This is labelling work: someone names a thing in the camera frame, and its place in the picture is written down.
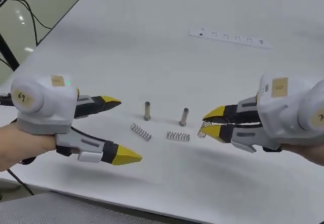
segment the metal cylinder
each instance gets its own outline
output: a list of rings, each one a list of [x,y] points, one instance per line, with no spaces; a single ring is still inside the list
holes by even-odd
[[[184,108],[183,110],[183,113],[182,113],[182,117],[181,117],[181,120],[179,121],[179,125],[182,126],[182,127],[185,127],[186,126],[186,121],[187,121],[187,118],[188,118],[188,114],[189,114],[189,109],[188,108]]]
[[[150,102],[145,102],[145,106],[144,106],[144,120],[145,121],[149,121],[151,119],[150,110],[151,110]]]

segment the label sticker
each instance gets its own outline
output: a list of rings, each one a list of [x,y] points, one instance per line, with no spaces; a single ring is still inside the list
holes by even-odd
[[[275,78],[272,80],[272,98],[288,96],[288,77]]]
[[[64,77],[52,75],[52,86],[65,86]]]
[[[15,89],[14,93],[12,94],[12,98],[19,104],[29,108],[32,103],[34,102],[34,99],[32,96],[24,93],[22,90]]]
[[[314,127],[323,127],[324,126],[324,107],[316,112],[311,118],[310,122]]]

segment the black cable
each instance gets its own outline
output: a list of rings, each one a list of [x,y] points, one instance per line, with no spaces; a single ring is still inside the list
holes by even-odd
[[[33,16],[33,13],[32,13],[32,11],[31,11],[31,8],[30,8],[29,3],[28,3],[26,0],[22,0],[22,1],[25,2],[26,5],[27,5],[27,7],[28,7],[28,11],[29,11],[30,16],[31,16],[31,19],[32,19],[32,25],[33,25],[33,27],[34,27],[35,43],[36,43],[36,46],[38,46],[39,43],[38,43],[38,38],[37,38],[37,30],[36,30],[36,22],[35,22],[35,18],[34,18],[34,16]]]
[[[3,63],[5,63],[12,70],[11,66],[5,60],[3,60],[3,59],[0,58],[0,61],[2,61]]]
[[[18,182],[20,183],[29,193],[30,195],[35,195],[34,192],[28,187],[27,184],[25,184],[23,181],[21,181],[10,169],[7,170],[7,172]]]
[[[24,7],[30,12],[30,10],[28,9],[28,6],[26,6],[26,4],[25,3],[23,3],[22,1],[18,1],[18,2],[20,2],[22,5],[24,5]],[[34,16],[34,18],[37,20],[37,22],[41,25],[41,26],[43,26],[44,28],[47,28],[47,29],[52,29],[52,28],[50,28],[50,27],[47,27],[47,26],[45,26],[37,17],[36,17],[36,15],[34,14],[34,13],[32,13],[32,15]]]

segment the white table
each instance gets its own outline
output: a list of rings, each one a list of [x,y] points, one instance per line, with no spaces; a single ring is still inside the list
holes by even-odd
[[[324,0],[80,0],[13,78],[71,73],[82,94],[122,105],[73,125],[137,151],[125,166],[48,153],[14,173],[29,185],[184,219],[219,224],[318,223],[324,168],[292,153],[255,154],[198,139],[202,117],[255,95],[266,70],[322,75]],[[270,41],[264,50],[188,36],[220,29]],[[152,119],[142,119],[145,101]],[[187,127],[177,124],[184,107]],[[16,116],[0,108],[2,125]],[[135,122],[153,135],[143,141]],[[185,131],[189,143],[167,141]],[[13,179],[6,173],[0,178]]]

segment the metal spring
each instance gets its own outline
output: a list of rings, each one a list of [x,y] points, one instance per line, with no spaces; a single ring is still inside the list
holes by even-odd
[[[204,122],[202,123],[201,127],[200,127],[200,130],[201,130],[201,128],[205,128],[205,127],[207,127],[207,126],[212,126],[212,125],[213,125],[213,124],[212,124],[211,122],[204,121]],[[199,138],[205,138],[205,137],[206,137],[206,134],[203,133],[203,132],[201,132],[200,130],[199,130],[197,136],[198,136]]]
[[[168,131],[167,139],[173,141],[188,142],[190,141],[190,135],[186,133]]]
[[[152,136],[147,133],[145,130],[143,130],[141,127],[139,127],[137,124],[133,123],[131,125],[131,130],[138,134],[141,138],[146,140],[147,142],[152,138]]]

